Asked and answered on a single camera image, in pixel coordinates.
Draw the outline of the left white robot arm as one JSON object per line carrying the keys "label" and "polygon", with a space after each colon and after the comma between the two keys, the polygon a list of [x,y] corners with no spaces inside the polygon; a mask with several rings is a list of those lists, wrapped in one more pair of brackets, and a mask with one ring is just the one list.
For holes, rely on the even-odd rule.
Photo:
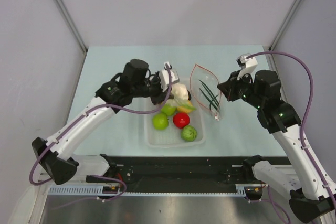
{"label": "left white robot arm", "polygon": [[49,180],[57,185],[70,181],[75,175],[112,181],[116,169],[107,156],[72,157],[74,151],[100,124],[119,111],[141,114],[127,107],[134,98],[150,98],[154,104],[164,105],[178,81],[178,74],[169,62],[164,63],[163,70],[151,74],[145,61],[130,60],[122,72],[96,91],[85,109],[70,123],[45,140],[40,137],[33,140],[36,161],[29,173],[29,182],[35,186],[44,184],[33,180],[37,165],[41,165]]}

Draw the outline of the green spring onion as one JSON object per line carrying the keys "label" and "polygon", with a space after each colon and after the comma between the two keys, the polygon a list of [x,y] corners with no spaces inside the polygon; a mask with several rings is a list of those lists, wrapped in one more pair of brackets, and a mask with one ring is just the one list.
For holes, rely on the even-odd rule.
{"label": "green spring onion", "polygon": [[215,95],[210,88],[200,80],[200,83],[203,88],[199,88],[202,95],[205,97],[205,99],[209,102],[209,109],[215,109],[216,111],[219,109],[219,100],[217,99],[218,95]]}

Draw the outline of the cabbage head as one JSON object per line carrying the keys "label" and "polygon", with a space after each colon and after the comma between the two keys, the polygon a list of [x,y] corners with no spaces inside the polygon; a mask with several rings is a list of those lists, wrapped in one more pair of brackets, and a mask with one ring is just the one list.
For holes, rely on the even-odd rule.
{"label": "cabbage head", "polygon": [[183,104],[187,103],[187,101],[190,101],[187,86],[181,83],[172,85],[172,90],[166,104],[177,108],[178,106],[182,106]]}

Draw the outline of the clear orange zip bag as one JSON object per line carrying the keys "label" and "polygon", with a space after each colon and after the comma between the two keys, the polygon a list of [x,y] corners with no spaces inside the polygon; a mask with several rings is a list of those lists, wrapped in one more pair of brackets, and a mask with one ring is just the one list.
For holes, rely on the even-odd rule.
{"label": "clear orange zip bag", "polygon": [[224,115],[224,96],[217,86],[219,79],[209,69],[195,64],[189,79],[192,99],[200,109],[216,122]]}

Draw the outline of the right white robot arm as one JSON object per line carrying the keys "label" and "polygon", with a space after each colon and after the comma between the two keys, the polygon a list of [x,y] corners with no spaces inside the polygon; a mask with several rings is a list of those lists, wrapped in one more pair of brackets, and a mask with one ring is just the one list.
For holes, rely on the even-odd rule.
{"label": "right white robot arm", "polygon": [[300,135],[303,125],[295,109],[281,99],[281,81],[271,70],[260,70],[255,76],[239,71],[232,72],[227,81],[218,84],[218,89],[228,101],[242,99],[257,109],[257,118],[285,151],[297,179],[293,179],[274,168],[259,155],[243,163],[242,176],[249,183],[260,180],[284,196],[295,216],[303,223],[335,210],[335,182],[328,179],[326,172],[321,178],[318,162],[308,140]]}

